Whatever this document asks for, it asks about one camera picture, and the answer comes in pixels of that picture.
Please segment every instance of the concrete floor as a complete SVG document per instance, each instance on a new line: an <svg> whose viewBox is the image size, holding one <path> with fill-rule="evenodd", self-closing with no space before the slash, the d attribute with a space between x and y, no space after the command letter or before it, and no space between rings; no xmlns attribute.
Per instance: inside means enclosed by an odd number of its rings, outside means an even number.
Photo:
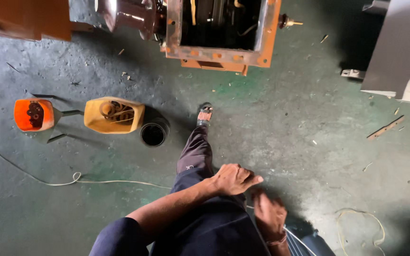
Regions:
<svg viewBox="0 0 410 256"><path fill-rule="evenodd" d="M215 166L240 163L263 175L262 186L282 196L291 215L310 221L338 256L342 208L379 218L386 255L410 255L410 104L369 99L358 82L339 76L342 67L366 68L380 29L379 18L360 12L370 0L351 2L283 1L282 13L305 25L278 31L271 68L250 67L247 77L181 68L127 28L75 34L72 42L0 37L0 152L51 183L70 182L80 171L93 180L171 186L197 106L212 102ZM71 3L71 20L100 22L84 0ZM99 134L71 116L54 134L72 137L39 144L13 121L14 101L29 92L68 99L53 100L60 110L83 110L101 96L144 102L171 122L170 135L162 147L147 148L137 132ZM399 127L367 141L400 115L406 120ZM49 187L0 159L0 255L87 255L106 224L167 192L130 183ZM372 246L381 235L375 220L347 215L342 229L348 253L381 255Z"/></svg>

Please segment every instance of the rusty metal frame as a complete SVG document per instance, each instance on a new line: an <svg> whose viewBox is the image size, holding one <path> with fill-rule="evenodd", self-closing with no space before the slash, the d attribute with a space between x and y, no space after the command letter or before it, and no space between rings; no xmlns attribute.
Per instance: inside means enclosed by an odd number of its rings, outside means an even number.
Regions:
<svg viewBox="0 0 410 256"><path fill-rule="evenodd" d="M275 43L281 0L262 0L254 50L234 50L197 46L181 46L183 1L170 0L167 6L167 38L165 56L173 59L225 62L270 67Z"/></svg>

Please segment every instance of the yellow wire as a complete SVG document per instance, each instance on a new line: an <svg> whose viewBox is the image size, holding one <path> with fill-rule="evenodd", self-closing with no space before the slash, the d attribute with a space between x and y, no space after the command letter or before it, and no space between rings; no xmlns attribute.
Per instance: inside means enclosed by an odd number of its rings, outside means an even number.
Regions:
<svg viewBox="0 0 410 256"><path fill-rule="evenodd" d="M384 242L384 240L385 240L385 230L384 230L384 227L382 226L382 223L380 223L379 219L376 218L376 216L374 216L373 214L371 214L371 213L369 213L369 212L366 212L366 211L356 211L356 210L346 210L346 211L343 211L343 212L338 216L338 218L336 219L336 225L338 226L338 238L339 238L339 243L341 244L341 248L343 248L343 252L345 253L345 256L349 256L349 255L346 253L346 250L345 250L345 247L344 247L345 236L344 236L343 234L341 234L341 228L340 228L340 225L339 225L339 219L340 219L343 215L345 215L346 213L361 213L361 214L363 214L363 215L364 215L364 214L367 214L367 215L369 215L369 216L371 216L371 217L373 217L373 218L375 218L375 219L377 220L377 222L379 223L380 228L382 229L382 238L373 241L373 245L374 245L376 248L378 248L378 249L382 252L382 254L385 256L384 251L383 251L382 248L380 247L380 245L381 245L381 244Z"/></svg>

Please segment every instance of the electrical wire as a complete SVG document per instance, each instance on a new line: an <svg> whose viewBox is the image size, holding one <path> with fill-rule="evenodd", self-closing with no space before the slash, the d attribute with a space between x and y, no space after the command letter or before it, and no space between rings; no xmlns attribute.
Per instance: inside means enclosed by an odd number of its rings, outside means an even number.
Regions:
<svg viewBox="0 0 410 256"><path fill-rule="evenodd" d="M305 243L303 243L300 238L298 238L297 236L295 236L290 230L287 229L287 227L284 225L284 230L286 230L287 232L289 232L289 234L291 234L295 239L297 239L306 249L308 249L308 251L310 251L312 253L313 256L317 256L313 251L311 251L311 249L309 247L307 247L305 245Z"/></svg>
<svg viewBox="0 0 410 256"><path fill-rule="evenodd" d="M375 219L377 220L377 222L379 223L380 228L382 229L382 238L381 238L381 239L378 239L378 240L374 240L374 241L373 241L373 245L374 245L376 248L378 248L378 249L382 252L382 254L385 256L384 251L383 251L382 248L380 247L380 245L381 245L381 244L384 242L384 240L385 240L385 230L384 230L384 227L382 226L382 223L380 223L379 219L376 218L376 216L374 216L373 214L371 214L371 213L369 213L369 212L366 212L366 211L356 211L356 210L352 210L352 209L347 209L346 211L343 211L343 212L338 216L338 218L336 219L336 225L338 226L338 238L339 238L339 243L341 244L341 248L343 248L343 252L345 253L345 256L349 256L349 255L346 253L346 250L345 250L345 247L344 247L345 237L341 234L341 228L340 228L340 225L339 225L339 219L340 219L344 214L346 214L346 213L361 213L361 214L363 214L363 215L366 214L366 215L369 215L369 216L371 216L371 217L373 217L373 218L375 218Z"/></svg>
<svg viewBox="0 0 410 256"><path fill-rule="evenodd" d="M40 182L42 184L48 185L48 186L65 186L65 185L71 185L74 183L112 183L112 182L129 182L129 183L139 183L139 184L144 184L144 185L150 185L150 186L154 186L154 187L158 187L158 188L163 188L163 189L171 189L169 187L164 187L164 186L160 186L160 185L156 185L153 183L148 183L148 182L142 182L142 181L134 181L134 180L106 180L106 181L81 181L79 180L82 177L82 173L81 172L76 172L74 173L74 175L72 175L72 182L69 183L61 183L61 184L52 184L52 183L48 183L45 182L41 179L38 179L36 177L34 177L33 175L31 175L30 173L26 172L25 170L23 170L22 168L20 168L18 165L16 165L15 163L13 163L12 161L10 161L9 159L5 158L2 154L0 154L0 157L2 159L4 159L6 162L8 162L9 164L11 164L12 166L14 166L15 168L17 168L18 171L22 172L24 175L36 180L37 182Z"/></svg>
<svg viewBox="0 0 410 256"><path fill-rule="evenodd" d="M252 26L250 26L245 32L243 32L242 34L240 34L238 31L236 32L239 36L244 36L244 35L246 35L247 33L249 33L249 31L251 31L251 30L253 30L253 28L255 28L257 26L257 23L256 24L254 24L254 25L252 25Z"/></svg>

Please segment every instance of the orange metal part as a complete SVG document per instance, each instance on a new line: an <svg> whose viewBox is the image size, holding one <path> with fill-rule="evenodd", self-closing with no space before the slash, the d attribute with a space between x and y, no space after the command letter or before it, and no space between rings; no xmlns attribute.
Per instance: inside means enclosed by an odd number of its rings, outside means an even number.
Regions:
<svg viewBox="0 0 410 256"><path fill-rule="evenodd" d="M235 71L242 75L246 75L248 66L270 67L281 0L262 0L265 12L263 22L257 28L260 30L260 38L256 41L254 50L181 45L183 1L186 0L171 1L168 5L165 45L167 58L180 59L182 67Z"/></svg>
<svg viewBox="0 0 410 256"><path fill-rule="evenodd" d="M232 71L246 76L248 65L236 63L221 63L210 61L181 60L182 67L201 68L206 70Z"/></svg>
<svg viewBox="0 0 410 256"><path fill-rule="evenodd" d="M26 113L32 101L38 102L44 109L44 120L42 127L33 127L30 122L30 116ZM24 132L39 132L50 129L54 125L53 106L50 101L39 98L28 98L15 101L14 120L17 127Z"/></svg>

